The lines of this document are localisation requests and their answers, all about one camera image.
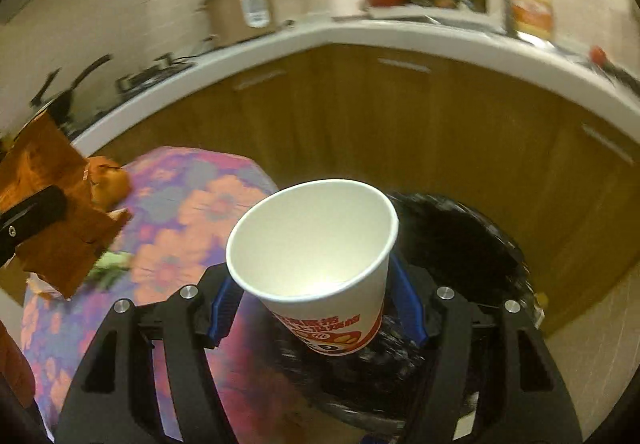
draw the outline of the wooden cabinet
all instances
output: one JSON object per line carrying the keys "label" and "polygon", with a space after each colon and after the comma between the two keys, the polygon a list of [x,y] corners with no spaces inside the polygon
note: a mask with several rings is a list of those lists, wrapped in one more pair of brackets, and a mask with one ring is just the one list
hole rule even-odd
{"label": "wooden cabinet", "polygon": [[638,260],[640,148],[552,92],[416,52],[327,45],[247,70],[100,150],[157,146],[254,159],[280,187],[332,176],[441,193],[524,250],[552,332]]}

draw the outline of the dish soap bottle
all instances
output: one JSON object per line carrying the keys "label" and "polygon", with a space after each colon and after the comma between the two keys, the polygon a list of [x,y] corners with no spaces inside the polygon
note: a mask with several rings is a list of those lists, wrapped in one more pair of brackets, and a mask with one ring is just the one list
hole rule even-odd
{"label": "dish soap bottle", "polygon": [[545,40],[554,32],[551,0],[511,0],[516,29]]}

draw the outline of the cup rim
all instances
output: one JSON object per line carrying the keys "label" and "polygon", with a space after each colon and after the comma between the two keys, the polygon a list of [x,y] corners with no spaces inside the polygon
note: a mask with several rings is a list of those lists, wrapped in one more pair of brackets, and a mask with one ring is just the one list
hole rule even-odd
{"label": "cup rim", "polygon": [[[230,261],[230,247],[232,246],[233,240],[235,239],[236,235],[238,234],[238,231],[242,227],[242,224],[249,217],[250,212],[252,212],[254,210],[258,210],[260,207],[264,207],[264,205],[267,202],[269,202],[270,200],[273,200],[275,197],[277,197],[279,195],[282,195],[282,194],[284,194],[286,192],[290,192],[290,191],[292,191],[294,189],[303,188],[303,187],[306,187],[306,186],[314,186],[314,185],[319,185],[319,184],[332,183],[332,182],[349,183],[349,184],[352,184],[352,185],[361,186],[363,188],[366,188],[369,191],[373,191],[376,195],[378,195],[380,198],[383,199],[383,202],[386,204],[386,206],[387,206],[387,208],[389,210],[390,216],[391,216],[391,226],[390,226],[390,230],[389,230],[389,236],[387,237],[387,240],[385,242],[384,248],[380,251],[379,257],[377,257],[375,259],[375,261],[373,261],[369,266],[367,266],[363,271],[358,273],[356,276],[354,276],[350,280],[345,281],[344,283],[341,283],[340,286],[337,287],[335,290],[332,290],[330,292],[323,292],[322,294],[306,294],[304,296],[280,296],[280,295],[277,295],[277,294],[270,294],[268,292],[261,292],[261,291],[257,290],[255,287],[253,287],[250,284],[248,284],[236,272],[236,270],[234,269],[233,264]],[[382,263],[382,261],[385,258],[388,258],[389,254],[391,253],[391,249],[392,249],[392,247],[394,246],[394,244],[396,242],[396,238],[398,237],[398,224],[399,224],[398,213],[396,212],[396,209],[394,208],[393,204],[391,203],[391,200],[389,200],[389,197],[387,197],[378,188],[375,188],[375,187],[373,187],[373,186],[371,186],[371,185],[369,185],[367,183],[360,182],[358,180],[350,180],[350,179],[322,179],[322,180],[312,180],[310,182],[303,182],[302,184],[297,184],[295,186],[292,186],[292,187],[285,188],[285,189],[282,189],[280,191],[277,191],[273,195],[269,195],[267,198],[264,198],[263,200],[258,202],[255,206],[251,207],[240,218],[240,220],[238,220],[238,222],[236,222],[236,224],[235,224],[234,228],[232,229],[231,234],[229,234],[229,238],[228,238],[228,240],[226,242],[226,249],[225,249],[226,267],[229,270],[229,274],[231,275],[231,278],[233,278],[233,280],[240,287],[242,287],[242,289],[244,289],[249,294],[252,294],[253,296],[255,296],[255,297],[259,298],[259,299],[263,299],[263,300],[267,300],[267,301],[271,301],[271,302],[275,302],[275,303],[286,303],[286,304],[306,303],[306,302],[310,302],[310,301],[325,299],[325,298],[328,298],[330,296],[335,296],[336,294],[340,294],[341,292],[343,292],[343,291],[351,288],[352,286],[356,285],[357,283],[361,282],[367,276],[372,274],[378,268],[378,266]]]}

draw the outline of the white label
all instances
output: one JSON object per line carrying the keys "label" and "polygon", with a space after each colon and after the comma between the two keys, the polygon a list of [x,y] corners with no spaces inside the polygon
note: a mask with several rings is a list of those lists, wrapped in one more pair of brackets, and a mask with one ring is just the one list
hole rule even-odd
{"label": "white label", "polygon": [[253,28],[266,27],[271,23],[268,0],[240,0],[244,22]]}

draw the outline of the white countertop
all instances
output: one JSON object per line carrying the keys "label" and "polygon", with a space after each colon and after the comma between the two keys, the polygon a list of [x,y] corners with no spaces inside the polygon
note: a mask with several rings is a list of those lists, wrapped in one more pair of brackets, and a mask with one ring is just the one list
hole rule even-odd
{"label": "white countertop", "polygon": [[[454,12],[450,16],[457,20],[468,17],[471,21],[486,21],[482,16]],[[201,88],[251,67],[329,43],[412,50],[502,72],[580,104],[640,143],[640,100],[623,85],[562,56],[510,38],[457,28],[382,20],[338,23],[316,18],[196,58],[196,66],[127,101],[73,144],[89,156],[141,120]]]}

